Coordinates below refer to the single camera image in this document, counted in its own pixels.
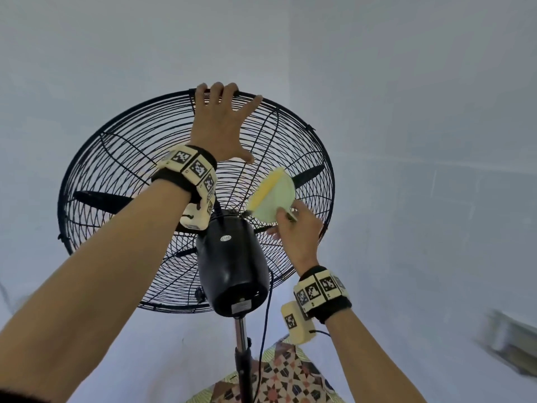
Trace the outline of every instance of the fan guard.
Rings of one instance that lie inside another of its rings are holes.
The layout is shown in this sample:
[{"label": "fan guard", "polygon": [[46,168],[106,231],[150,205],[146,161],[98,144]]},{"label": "fan guard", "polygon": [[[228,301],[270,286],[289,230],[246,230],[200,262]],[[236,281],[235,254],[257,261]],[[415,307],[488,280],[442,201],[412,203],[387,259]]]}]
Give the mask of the fan guard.
[{"label": "fan guard", "polygon": [[[88,139],[71,161],[58,198],[60,236],[73,253],[110,217],[81,202],[84,191],[134,197],[149,185],[156,162],[175,144],[186,143],[194,119],[195,89],[166,94],[138,104],[110,120]],[[255,95],[236,92],[237,110]],[[274,168],[285,167],[291,176],[302,175],[296,190],[324,222],[324,235],[333,209],[335,181],[330,158],[314,129],[290,110],[264,99],[244,122],[241,143],[256,158],[254,164],[240,160],[219,163],[216,197],[224,210],[245,210],[245,203],[261,180]],[[281,244],[264,232],[265,223],[248,217],[256,229],[274,286],[294,273]],[[199,304],[200,286],[195,248],[196,235],[175,232],[166,256],[139,307],[170,313],[211,311]]]}]

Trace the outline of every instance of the patterned fabric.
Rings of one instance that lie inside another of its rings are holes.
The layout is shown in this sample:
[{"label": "patterned fabric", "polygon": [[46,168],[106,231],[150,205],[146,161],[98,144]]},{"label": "patterned fabric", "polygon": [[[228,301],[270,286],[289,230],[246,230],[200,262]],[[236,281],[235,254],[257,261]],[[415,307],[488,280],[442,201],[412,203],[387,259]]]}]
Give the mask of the patterned fabric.
[{"label": "patterned fabric", "polygon": [[[344,403],[325,377],[288,336],[263,353],[261,386],[255,403]],[[252,362],[253,393],[259,362]],[[240,402],[237,372],[202,390],[186,403]]]}]

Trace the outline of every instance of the right hand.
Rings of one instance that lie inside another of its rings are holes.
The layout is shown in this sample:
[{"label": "right hand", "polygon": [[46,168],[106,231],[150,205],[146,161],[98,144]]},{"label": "right hand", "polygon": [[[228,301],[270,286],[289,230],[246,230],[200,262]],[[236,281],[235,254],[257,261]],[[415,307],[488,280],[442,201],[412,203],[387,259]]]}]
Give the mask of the right hand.
[{"label": "right hand", "polygon": [[319,264],[317,260],[317,246],[319,234],[323,229],[323,221],[298,199],[293,202],[293,212],[297,222],[292,222],[287,211],[278,209],[276,220],[278,225],[269,229],[267,233],[273,239],[281,239],[284,250],[297,273],[302,276],[306,271]]}]

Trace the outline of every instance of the yellow sponge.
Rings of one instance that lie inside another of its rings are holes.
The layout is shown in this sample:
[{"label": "yellow sponge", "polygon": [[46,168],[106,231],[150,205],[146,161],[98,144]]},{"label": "yellow sponge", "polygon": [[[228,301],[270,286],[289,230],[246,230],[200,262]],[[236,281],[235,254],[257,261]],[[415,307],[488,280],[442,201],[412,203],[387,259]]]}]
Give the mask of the yellow sponge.
[{"label": "yellow sponge", "polygon": [[295,184],[284,168],[277,168],[261,181],[246,206],[247,210],[261,222],[276,222],[278,208],[291,213],[291,206],[295,200]]}]

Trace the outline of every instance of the metal pole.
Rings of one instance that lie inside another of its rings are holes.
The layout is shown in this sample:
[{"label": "metal pole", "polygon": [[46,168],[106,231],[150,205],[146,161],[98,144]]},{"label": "metal pole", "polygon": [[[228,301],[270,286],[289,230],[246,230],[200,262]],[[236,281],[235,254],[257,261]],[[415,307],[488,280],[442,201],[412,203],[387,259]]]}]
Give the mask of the metal pole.
[{"label": "metal pole", "polygon": [[235,349],[235,365],[238,373],[238,385],[242,403],[253,403],[252,390],[252,353],[251,340],[246,336],[246,323],[243,318],[235,319],[237,348]]}]

